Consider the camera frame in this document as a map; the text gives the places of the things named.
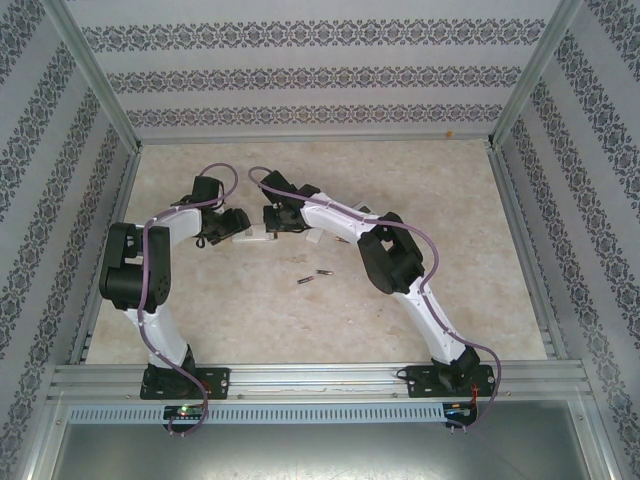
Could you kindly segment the grey metal sheet panel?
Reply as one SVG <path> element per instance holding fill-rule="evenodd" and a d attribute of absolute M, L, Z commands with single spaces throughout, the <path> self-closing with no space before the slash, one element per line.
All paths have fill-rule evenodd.
<path fill-rule="evenodd" d="M 495 440 L 430 424 L 73 425 L 53 480 L 591 480 L 575 440 Z"/>

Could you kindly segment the aluminium back rail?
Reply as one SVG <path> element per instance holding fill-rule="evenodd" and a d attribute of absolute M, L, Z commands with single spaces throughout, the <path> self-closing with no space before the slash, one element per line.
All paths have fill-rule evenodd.
<path fill-rule="evenodd" d="M 385 142 L 385 141 L 463 141 L 480 140 L 490 145 L 489 135 L 474 134 L 386 134 L 386 135 L 249 135 L 222 137 L 163 137 L 140 141 L 142 146 L 249 144 L 249 143 L 309 143 L 309 142 Z"/>

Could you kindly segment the aluminium side rail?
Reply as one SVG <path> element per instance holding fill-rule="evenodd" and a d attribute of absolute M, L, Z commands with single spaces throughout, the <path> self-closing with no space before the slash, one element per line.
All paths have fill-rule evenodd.
<path fill-rule="evenodd" d="M 508 175 L 504 158 L 501 152 L 497 151 L 491 144 L 486 147 L 486 153 L 547 357 L 549 359 L 568 360 L 570 355 L 567 353 L 562 340 L 551 300 L 547 294 L 533 245 L 528 235 L 525 218 Z"/>
<path fill-rule="evenodd" d="M 102 236 L 99 238 L 99 250 L 96 256 L 94 269 L 89 278 L 88 291 L 85 295 L 85 299 L 82 301 L 74 335 L 71 339 L 70 349 L 65 360 L 65 364 L 67 365 L 81 364 L 86 360 L 85 351 L 88 349 L 87 344 L 91 343 L 91 337 L 93 335 L 102 304 L 102 297 L 99 291 L 99 279 L 109 228 L 112 223 L 122 221 L 124 219 L 133 185 L 135 183 L 142 150 L 143 147 L 139 146 L 138 149 L 130 155 L 127 166 L 119 177 L 116 196 L 114 197 L 111 209 L 109 210 L 107 223 L 102 231 Z"/>

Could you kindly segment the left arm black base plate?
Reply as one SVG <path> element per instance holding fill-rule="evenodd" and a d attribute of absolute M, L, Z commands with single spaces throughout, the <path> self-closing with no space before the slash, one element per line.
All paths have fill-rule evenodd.
<path fill-rule="evenodd" d="M 230 370 L 228 368 L 199 368 L 193 376 L 206 390 L 208 399 L 224 400 L 228 395 Z M 199 387 L 174 369 L 149 365 L 140 387 L 142 400 L 202 400 Z"/>

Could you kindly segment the aluminium mounting rail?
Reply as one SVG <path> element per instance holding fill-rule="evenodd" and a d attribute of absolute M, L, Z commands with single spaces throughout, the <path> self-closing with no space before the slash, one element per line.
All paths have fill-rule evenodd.
<path fill-rule="evenodd" d="M 398 363 L 237 364 L 226 387 L 229 402 L 346 403 L 407 400 L 409 383 Z M 70 404 L 134 403 L 142 365 L 67 365 L 54 369 L 46 399 Z M 507 361 L 496 380 L 497 398 L 573 400 L 593 395 L 578 360 Z"/>

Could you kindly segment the aluminium frame post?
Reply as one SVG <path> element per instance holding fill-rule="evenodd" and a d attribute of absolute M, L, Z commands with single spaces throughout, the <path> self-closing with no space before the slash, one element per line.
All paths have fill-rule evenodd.
<path fill-rule="evenodd" d="M 533 54 L 516 82 L 497 123 L 489 134 L 487 145 L 496 149 L 504 143 L 512 125 L 521 113 L 529 95 L 537 85 L 541 75 L 553 57 L 560 40 L 575 18 L 583 0 L 560 0 L 553 15 L 542 33 Z"/>
<path fill-rule="evenodd" d="M 141 140 L 67 6 L 66 0 L 42 0 L 42 3 L 127 151 L 137 153 L 141 147 Z"/>

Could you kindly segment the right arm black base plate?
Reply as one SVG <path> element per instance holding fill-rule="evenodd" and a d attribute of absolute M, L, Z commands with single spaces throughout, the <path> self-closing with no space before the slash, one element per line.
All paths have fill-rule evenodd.
<path fill-rule="evenodd" d="M 488 398 L 497 385 L 490 365 L 477 366 L 458 383 L 435 365 L 407 366 L 397 372 L 397 377 L 405 381 L 410 398 L 471 397 L 474 392 Z"/>

